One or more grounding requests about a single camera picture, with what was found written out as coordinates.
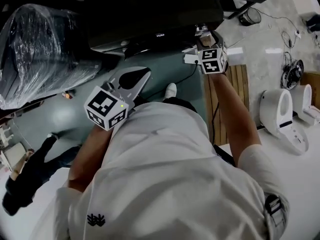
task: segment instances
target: white sneaker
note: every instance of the white sneaker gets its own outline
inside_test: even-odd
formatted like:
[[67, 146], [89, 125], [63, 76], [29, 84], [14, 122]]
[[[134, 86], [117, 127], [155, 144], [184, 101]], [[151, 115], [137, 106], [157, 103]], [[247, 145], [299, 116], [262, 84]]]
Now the white sneaker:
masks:
[[50, 132], [50, 133], [47, 135], [47, 138], [50, 138], [50, 137], [55, 137], [56, 140], [59, 140], [58, 135], [56, 135], [56, 134], [54, 134], [54, 133], [52, 133], [52, 132]]
[[166, 88], [163, 100], [166, 100], [166, 99], [169, 99], [172, 97], [176, 97], [176, 96], [177, 96], [177, 86], [175, 83], [172, 82]]

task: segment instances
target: clear plastic bag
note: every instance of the clear plastic bag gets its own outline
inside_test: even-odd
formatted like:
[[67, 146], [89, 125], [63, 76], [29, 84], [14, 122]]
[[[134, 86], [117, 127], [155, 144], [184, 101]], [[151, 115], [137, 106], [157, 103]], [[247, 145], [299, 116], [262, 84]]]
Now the clear plastic bag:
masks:
[[0, 33], [0, 108], [70, 90], [95, 77], [102, 62], [92, 56], [78, 14], [26, 4]]

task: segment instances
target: wooden board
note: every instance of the wooden board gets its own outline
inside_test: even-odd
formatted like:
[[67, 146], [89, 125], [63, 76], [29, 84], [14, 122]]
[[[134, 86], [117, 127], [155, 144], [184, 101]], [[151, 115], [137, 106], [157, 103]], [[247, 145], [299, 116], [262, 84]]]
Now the wooden board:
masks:
[[[226, 71], [226, 77], [249, 110], [249, 86], [246, 65], [230, 66]], [[214, 138], [214, 143], [218, 146], [227, 144], [229, 143], [228, 135], [219, 109], [214, 117], [219, 102], [214, 84], [208, 74], [204, 76], [204, 90], [210, 141], [212, 142]]]

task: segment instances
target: white toilet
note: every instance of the white toilet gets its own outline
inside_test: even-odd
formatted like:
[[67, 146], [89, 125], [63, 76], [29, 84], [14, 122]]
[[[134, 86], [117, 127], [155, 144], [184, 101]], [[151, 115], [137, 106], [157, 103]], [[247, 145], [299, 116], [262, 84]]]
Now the white toilet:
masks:
[[275, 137], [301, 155], [308, 151], [305, 131], [293, 122], [293, 102], [286, 89], [268, 90], [262, 94], [260, 121]]
[[298, 114], [298, 117], [312, 126], [319, 124], [320, 110], [311, 105], [312, 88], [310, 84], [298, 85], [290, 93], [293, 111]]

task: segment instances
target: hand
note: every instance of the hand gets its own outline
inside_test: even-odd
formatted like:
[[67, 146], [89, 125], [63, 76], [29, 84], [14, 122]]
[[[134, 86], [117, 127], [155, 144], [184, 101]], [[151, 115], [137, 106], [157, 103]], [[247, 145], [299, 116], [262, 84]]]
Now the hand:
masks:
[[34, 151], [32, 148], [28, 149], [28, 151], [25, 153], [25, 160], [28, 161], [29, 158], [30, 158], [34, 153], [35, 153], [35, 151]]

